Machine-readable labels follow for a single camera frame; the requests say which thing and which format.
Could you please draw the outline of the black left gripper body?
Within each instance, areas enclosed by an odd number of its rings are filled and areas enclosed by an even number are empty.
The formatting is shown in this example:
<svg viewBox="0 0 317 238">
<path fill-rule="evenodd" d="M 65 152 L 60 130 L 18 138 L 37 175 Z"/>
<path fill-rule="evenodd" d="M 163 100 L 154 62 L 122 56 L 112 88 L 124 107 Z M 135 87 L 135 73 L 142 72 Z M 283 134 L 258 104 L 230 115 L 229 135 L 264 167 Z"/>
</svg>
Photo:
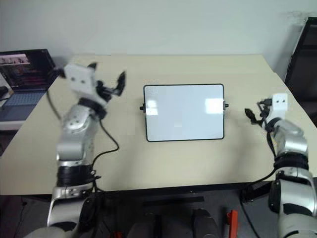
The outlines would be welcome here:
<svg viewBox="0 0 317 238">
<path fill-rule="evenodd" d="M 110 101 L 112 99 L 112 95 L 120 96 L 120 83 L 118 83 L 115 88 L 109 88 L 105 87 L 104 83 L 98 80 L 96 92 L 103 100 Z"/>
</svg>

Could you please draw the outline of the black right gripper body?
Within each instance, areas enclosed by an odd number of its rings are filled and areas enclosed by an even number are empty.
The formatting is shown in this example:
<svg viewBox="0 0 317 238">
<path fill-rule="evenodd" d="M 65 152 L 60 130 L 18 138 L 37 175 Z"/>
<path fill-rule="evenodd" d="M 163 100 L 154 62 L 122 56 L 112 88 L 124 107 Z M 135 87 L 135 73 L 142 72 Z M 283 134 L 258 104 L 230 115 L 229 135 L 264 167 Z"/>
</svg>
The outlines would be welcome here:
<svg viewBox="0 0 317 238">
<path fill-rule="evenodd" d="M 263 104 L 263 111 L 260 111 L 259 124 L 269 124 L 268 115 L 270 113 L 271 104 Z"/>
</svg>

